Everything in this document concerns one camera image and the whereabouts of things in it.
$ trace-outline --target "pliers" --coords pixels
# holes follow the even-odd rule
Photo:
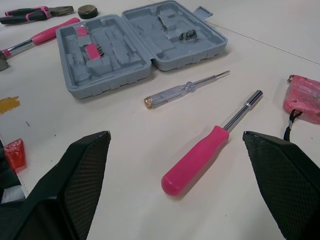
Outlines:
[[[31,21],[43,21],[51,17],[57,17],[73,13],[72,6],[47,7],[38,6],[34,8],[20,8],[16,10],[6,11],[5,17],[0,17],[2,24],[21,24]]]

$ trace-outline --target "black cord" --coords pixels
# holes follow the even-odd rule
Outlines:
[[[291,128],[292,125],[294,124],[294,121],[297,117],[299,117],[303,112],[299,112],[298,114],[295,115],[295,109],[293,109],[290,113],[290,117],[289,117],[289,126],[286,128],[285,132],[284,132],[284,136],[283,136],[283,140],[286,140],[288,142],[290,142],[290,132],[291,132]]]

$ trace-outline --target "roll of tape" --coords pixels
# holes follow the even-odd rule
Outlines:
[[[98,16],[98,9],[94,5],[84,5],[78,8],[81,19],[93,19]]]

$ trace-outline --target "gray plastic tool case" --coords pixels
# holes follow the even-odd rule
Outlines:
[[[83,99],[148,77],[152,62],[168,71],[222,53],[228,40],[204,22],[211,15],[201,6],[192,13],[169,0],[59,28],[67,89]],[[77,36],[79,26],[88,36]],[[85,46],[92,43],[103,54],[90,60]]]

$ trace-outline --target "pink hammer handle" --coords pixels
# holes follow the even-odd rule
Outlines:
[[[212,132],[200,140],[176,165],[161,179],[164,192],[179,196],[192,180],[212,160],[229,138],[229,132],[215,126]]]
[[[56,35],[56,30],[58,28],[61,28],[63,26],[67,26],[67,25],[70,25],[70,24],[79,23],[79,22],[80,22],[80,19],[74,17],[74,18],[70,19],[69,21],[66,21],[65,23],[62,23],[62,24],[60,24],[58,26],[51,27],[51,28],[49,28],[47,30],[44,30],[44,31],[38,33],[37,35],[34,35],[31,38],[31,40],[33,41],[33,43],[35,45],[43,44],[46,41],[54,39],[57,36]]]

